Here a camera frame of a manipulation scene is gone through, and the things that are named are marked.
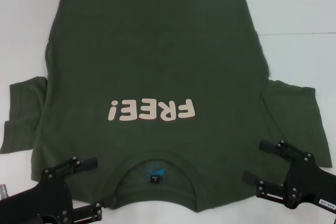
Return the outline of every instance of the green t-shirt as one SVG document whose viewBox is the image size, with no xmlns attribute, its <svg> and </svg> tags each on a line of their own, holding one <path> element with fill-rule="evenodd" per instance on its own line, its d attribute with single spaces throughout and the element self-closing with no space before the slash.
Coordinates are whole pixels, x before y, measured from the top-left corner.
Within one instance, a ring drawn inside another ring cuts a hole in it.
<svg viewBox="0 0 336 224">
<path fill-rule="evenodd" d="M 331 166 L 314 89 L 268 80 L 246 0 L 60 0 L 46 64 L 48 81 L 10 87 L 1 152 L 33 148 L 35 180 L 96 156 L 68 180 L 74 199 L 242 200 L 255 193 L 243 171 L 281 184 L 289 167 L 262 138 Z"/>
</svg>

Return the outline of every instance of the fabric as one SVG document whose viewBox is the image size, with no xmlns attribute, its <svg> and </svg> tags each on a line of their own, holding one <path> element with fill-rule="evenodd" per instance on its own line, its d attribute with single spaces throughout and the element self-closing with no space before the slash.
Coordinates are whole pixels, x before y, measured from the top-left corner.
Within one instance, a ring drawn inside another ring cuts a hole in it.
<svg viewBox="0 0 336 224">
<path fill-rule="evenodd" d="M 242 200 L 255 193 L 245 170 L 282 184 L 289 167 L 259 151 L 263 138 L 331 166 L 314 89 L 268 80 L 245 0 L 60 0 L 46 64 L 48 86 L 12 90 L 12 108 L 33 105 L 11 110 L 6 125 L 27 129 L 6 127 L 2 152 L 33 147 L 35 180 L 96 156 L 68 180 L 74 199 L 193 211 Z"/>
</svg>

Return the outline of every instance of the label tag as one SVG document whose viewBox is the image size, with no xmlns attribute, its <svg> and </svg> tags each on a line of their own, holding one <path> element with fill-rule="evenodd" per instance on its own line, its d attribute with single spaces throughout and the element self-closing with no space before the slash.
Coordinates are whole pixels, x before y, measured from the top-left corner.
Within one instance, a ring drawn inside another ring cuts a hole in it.
<svg viewBox="0 0 336 224">
<path fill-rule="evenodd" d="M 336 210 L 336 206 L 335 206 L 334 204 L 329 203 L 329 202 L 327 202 L 327 201 L 325 201 L 325 200 L 323 200 L 323 199 L 320 199 L 319 203 L 320 203 L 321 205 L 325 206 L 325 207 L 329 207 L 329 208 L 331 208 L 332 210 Z"/>
<path fill-rule="evenodd" d="M 159 175 L 151 175 L 151 184 L 159 184 L 160 176 Z"/>
</svg>

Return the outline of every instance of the white surface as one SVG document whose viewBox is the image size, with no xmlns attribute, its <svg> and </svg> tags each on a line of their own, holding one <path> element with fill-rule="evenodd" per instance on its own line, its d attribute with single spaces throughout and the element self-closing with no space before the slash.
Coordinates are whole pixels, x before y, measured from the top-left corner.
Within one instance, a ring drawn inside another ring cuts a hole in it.
<svg viewBox="0 0 336 224">
<path fill-rule="evenodd" d="M 44 51 L 59 0 L 0 0 L 0 139 L 9 115 L 9 85 L 46 76 Z M 335 0 L 247 0 L 261 35 L 271 78 L 314 87 L 323 125 L 336 165 L 336 34 Z M 10 195 L 30 189 L 31 151 L 0 155 L 0 183 Z M 336 168 L 330 169 L 336 174 Z M 140 202 L 103 211 L 102 224 L 316 224 L 335 215 L 311 204 L 296 210 L 258 198 L 194 213 L 160 201 Z"/>
</svg>

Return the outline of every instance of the white background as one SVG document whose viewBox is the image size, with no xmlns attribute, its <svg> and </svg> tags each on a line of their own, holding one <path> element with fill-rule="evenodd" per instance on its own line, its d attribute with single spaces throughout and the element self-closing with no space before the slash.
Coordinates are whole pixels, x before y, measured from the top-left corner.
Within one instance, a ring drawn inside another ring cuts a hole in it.
<svg viewBox="0 0 336 224">
<path fill-rule="evenodd" d="M 59 0 L 0 0 L 0 143 L 9 115 L 9 85 L 46 76 L 44 51 Z M 247 0 L 268 61 L 270 78 L 314 87 L 336 166 L 336 1 Z M 0 184 L 10 195 L 30 189 L 31 151 L 0 155 Z M 336 168 L 330 169 L 336 174 Z M 169 202 L 139 202 L 105 209 L 103 223 L 113 224 L 317 224 L 335 215 L 311 204 L 289 210 L 249 198 L 194 213 Z"/>
</svg>

